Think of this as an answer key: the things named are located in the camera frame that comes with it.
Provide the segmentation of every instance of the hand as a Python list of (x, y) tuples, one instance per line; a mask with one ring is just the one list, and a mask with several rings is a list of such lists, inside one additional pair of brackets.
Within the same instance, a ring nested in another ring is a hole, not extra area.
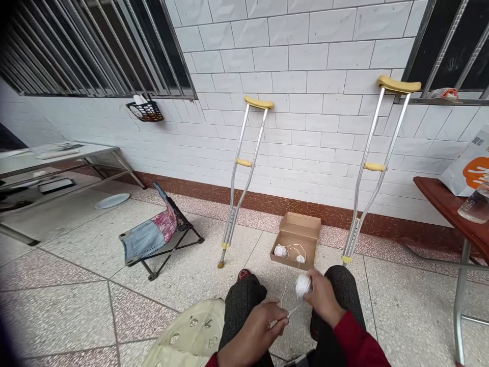
[(316, 269), (309, 270), (307, 276), (312, 281), (312, 292), (304, 294), (304, 301), (311, 304), (318, 315), (334, 329), (346, 311), (336, 300), (328, 278)]
[(242, 329), (218, 352), (220, 367), (251, 366), (257, 362), (289, 323), (278, 300), (266, 299), (253, 308)]

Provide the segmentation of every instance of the white tiled wall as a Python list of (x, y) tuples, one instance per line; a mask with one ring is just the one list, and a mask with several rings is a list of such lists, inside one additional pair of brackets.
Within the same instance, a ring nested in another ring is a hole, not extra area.
[[(76, 139), (120, 146), (135, 169), (230, 185), (246, 94), (272, 100), (251, 191), (352, 208), (377, 103), (376, 79), (400, 78), (426, 0), (166, 0), (199, 100), (160, 99), (163, 123), (125, 99), (18, 97), (2, 87), (2, 123), (29, 145)], [(382, 163), (400, 105), (386, 95), (368, 159)], [(410, 105), (371, 211), (449, 225), (413, 177), (437, 177), (489, 108)], [(261, 112), (251, 108), (242, 158)], [(238, 167), (238, 188), (248, 168)], [(360, 209), (378, 172), (364, 172)]]

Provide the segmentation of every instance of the window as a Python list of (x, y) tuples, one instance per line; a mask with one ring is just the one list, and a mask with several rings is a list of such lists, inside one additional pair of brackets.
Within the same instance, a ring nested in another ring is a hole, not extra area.
[[(488, 35), (487, 0), (429, 0), (402, 77), (423, 86), (411, 101), (488, 105)], [(427, 98), (439, 88), (457, 88), (460, 100)]]
[(196, 98), (160, 0), (21, 2), (0, 68), (26, 95)]

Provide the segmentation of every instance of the crutch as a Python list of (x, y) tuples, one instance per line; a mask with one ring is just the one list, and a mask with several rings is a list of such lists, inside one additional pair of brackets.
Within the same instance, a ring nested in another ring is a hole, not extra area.
[[(253, 170), (255, 169), (256, 157), (258, 156), (258, 149), (260, 148), (261, 136), (263, 135), (263, 127), (265, 126), (266, 114), (268, 110), (271, 110), (274, 107), (273, 102), (268, 101), (260, 101), (250, 96), (245, 96), (244, 100), (246, 101), (246, 111), (244, 113), (243, 127), (241, 128), (241, 135), (239, 136), (238, 148), (236, 150), (236, 157), (234, 158), (234, 167), (233, 173), (231, 175), (231, 204), (229, 205), (229, 215), (228, 221), (226, 224), (226, 229), (224, 230), (223, 235), (223, 253), (221, 254), (221, 260), (218, 263), (218, 268), (221, 269), (224, 266), (224, 256), (226, 255), (226, 250), (231, 247), (231, 240), (233, 238), (234, 226), (236, 225), (236, 218), (238, 217), (238, 210), (243, 203), (243, 199), (245, 198), (246, 192), (248, 191), (248, 187), (250, 186), (251, 177), (253, 176)], [(258, 134), (258, 141), (256, 142), (255, 154), (253, 155), (253, 161), (247, 161), (239, 158), (239, 152), (241, 151), (241, 144), (243, 143), (243, 136), (245, 135), (245, 127), (246, 121), (248, 119), (248, 112), (250, 110), (250, 106), (257, 107), (259, 109), (264, 110), (263, 112), (263, 120), (261, 121), (260, 133)], [(234, 178), (236, 176), (236, 168), (238, 165), (249, 167), (250, 172), (248, 174), (248, 181), (246, 182), (246, 186), (244, 187), (241, 198), (239, 199), (238, 205), (234, 207)]]
[[(408, 106), (409, 103), (409, 97), (411, 96), (411, 93), (417, 92), (421, 89), (420, 82), (415, 82), (415, 83), (399, 82), (389, 78), (387, 75), (379, 76), (377, 79), (377, 85), (381, 88), (381, 93), (378, 97), (377, 107), (375, 109), (375, 114), (373, 115), (372, 126), (370, 128), (370, 133), (368, 134), (367, 146), (365, 147), (365, 152), (363, 153), (363, 158), (362, 158), (362, 164), (360, 165), (360, 171), (358, 172), (357, 185), (355, 186), (353, 220), (351, 221), (350, 232), (348, 233), (348, 239), (346, 240), (346, 245), (343, 250), (343, 255), (341, 256), (341, 259), (343, 260), (343, 266), (348, 265), (352, 260), (352, 256), (357, 246), (357, 239), (358, 239), (358, 235), (360, 234), (360, 229), (362, 228), (363, 221), (367, 216), (368, 210), (372, 206), (378, 191), (381, 188), (382, 181), (384, 180), (384, 176), (386, 175), (387, 166), (389, 164), (389, 160), (392, 155), (392, 151), (394, 150), (394, 145), (396, 143), (397, 135), (399, 134), (399, 130), (401, 128), (402, 119), (406, 112), (406, 107)], [(384, 93), (386, 89), (392, 92), (405, 94), (406, 97), (402, 105), (401, 114), (399, 115), (399, 119), (397, 120), (396, 128), (394, 129), (394, 135), (392, 137), (391, 144), (389, 145), (389, 149), (387, 151), (387, 156), (384, 164), (370, 163), (367, 162), (368, 148), (370, 146), (370, 141), (372, 140), (375, 127), (377, 126), (378, 112), (381, 108), (382, 99), (384, 97)], [(368, 201), (365, 210), (363, 210), (362, 216), (358, 218), (358, 194), (360, 191), (360, 182), (362, 180), (362, 174), (364, 169), (369, 171), (380, 172), (381, 175), (377, 181), (377, 186), (375, 187), (374, 192), (370, 196), (370, 200)]]

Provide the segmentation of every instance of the brown baseboard tile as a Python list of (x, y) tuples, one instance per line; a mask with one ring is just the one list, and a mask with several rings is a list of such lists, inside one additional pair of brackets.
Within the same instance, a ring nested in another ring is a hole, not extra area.
[[(58, 166), (57, 168), (67, 168), (67, 165), (64, 164), (62, 167)], [(107, 168), (102, 168), (101, 170), (107, 175), (118, 172)], [(95, 175), (90, 168), (82, 168), (77, 170), (77, 172)], [(137, 175), (148, 187), (153, 187), (152, 183), (158, 182), (163, 190), (171, 193), (229, 204), (230, 188), (144, 172), (137, 172)], [(134, 180), (129, 175), (120, 177), (118, 181), (134, 185)], [(235, 190), (235, 203), (238, 202), (241, 194), (242, 190)], [(284, 215), (286, 212), (294, 212), (319, 217), (324, 225), (347, 230), (350, 229), (353, 216), (353, 210), (350, 209), (255, 192), (247, 192), (242, 207), (279, 216)], [(463, 245), (463, 237), (453, 228), (373, 213), (370, 213), (365, 218), (362, 233), (389, 239), (408, 238), (419, 247), (451, 252), (461, 252)]]

